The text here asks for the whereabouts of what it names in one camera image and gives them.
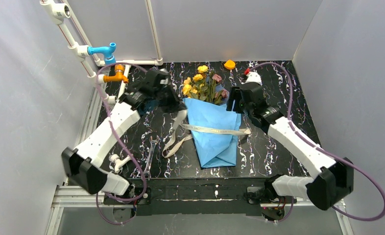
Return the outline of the cream printed ribbon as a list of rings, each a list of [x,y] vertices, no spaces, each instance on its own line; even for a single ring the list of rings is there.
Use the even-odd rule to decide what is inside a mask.
[[[187,110],[182,110],[177,113],[176,118],[173,118],[173,125],[172,125],[172,135],[169,139],[169,141],[165,144],[162,156],[164,158],[169,158],[173,156],[178,149],[181,147],[183,142],[187,140],[191,140],[193,138],[192,134],[189,134],[188,136],[184,137],[180,142],[175,143],[176,137],[176,129],[178,127],[181,127],[186,130],[190,131],[196,131],[201,133],[210,133],[210,134],[217,134],[217,135],[233,135],[233,136],[248,136],[251,134],[251,131],[249,128],[247,129],[239,129],[239,130],[225,130],[225,129],[215,129],[215,128],[209,128],[209,127],[201,127],[196,125],[190,125],[190,124],[184,124],[183,121],[186,119],[188,114]]]

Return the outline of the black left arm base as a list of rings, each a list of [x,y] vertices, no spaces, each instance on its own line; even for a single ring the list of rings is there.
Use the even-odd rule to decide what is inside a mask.
[[[150,205],[151,203],[152,190],[149,187],[146,188],[146,192],[142,197],[134,200],[142,191],[143,187],[135,187],[135,185],[132,184],[124,195],[105,193],[103,204],[113,207],[112,215],[116,222],[130,221],[137,215],[137,209],[140,206]]]

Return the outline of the yellow fake flower bunch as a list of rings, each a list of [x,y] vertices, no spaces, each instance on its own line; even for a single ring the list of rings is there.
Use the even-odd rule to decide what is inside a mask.
[[[215,74],[207,65],[199,66],[193,77],[187,77],[183,81],[182,95],[214,104],[217,85],[213,80]]]

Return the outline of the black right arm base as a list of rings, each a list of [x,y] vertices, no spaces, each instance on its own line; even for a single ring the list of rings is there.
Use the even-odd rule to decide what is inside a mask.
[[[287,219],[297,203],[295,197],[274,196],[264,186],[247,187],[243,197],[249,204],[261,206],[264,220],[274,224]]]

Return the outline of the blue wrapping paper sheet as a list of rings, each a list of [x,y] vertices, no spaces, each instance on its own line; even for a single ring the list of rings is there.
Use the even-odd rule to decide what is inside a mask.
[[[241,115],[227,111],[229,92],[217,87],[220,104],[194,98],[184,98],[188,109],[188,124],[202,168],[236,166]]]

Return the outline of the brown pink fake flower bunch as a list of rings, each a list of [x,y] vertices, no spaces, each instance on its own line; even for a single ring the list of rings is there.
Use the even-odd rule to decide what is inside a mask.
[[[222,77],[216,73],[209,78],[210,96],[208,101],[215,105],[223,105],[227,102],[229,92],[222,86]]]

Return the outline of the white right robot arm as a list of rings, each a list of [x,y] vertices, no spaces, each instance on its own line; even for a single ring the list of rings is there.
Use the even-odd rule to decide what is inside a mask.
[[[264,182],[257,196],[269,200],[299,197],[326,211],[354,189],[354,170],[349,159],[338,162],[320,152],[279,107],[270,106],[260,84],[250,82],[232,87],[227,110],[245,114],[252,124],[284,146],[308,171],[308,177],[278,174]]]

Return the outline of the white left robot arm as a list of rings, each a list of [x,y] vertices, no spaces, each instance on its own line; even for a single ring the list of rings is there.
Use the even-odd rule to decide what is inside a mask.
[[[130,183],[101,166],[121,136],[146,112],[156,107],[168,114],[186,113],[185,104],[170,85],[166,69],[149,70],[143,80],[129,85],[110,116],[86,140],[74,148],[63,150],[61,158],[69,180],[89,194],[103,191],[123,196]]]

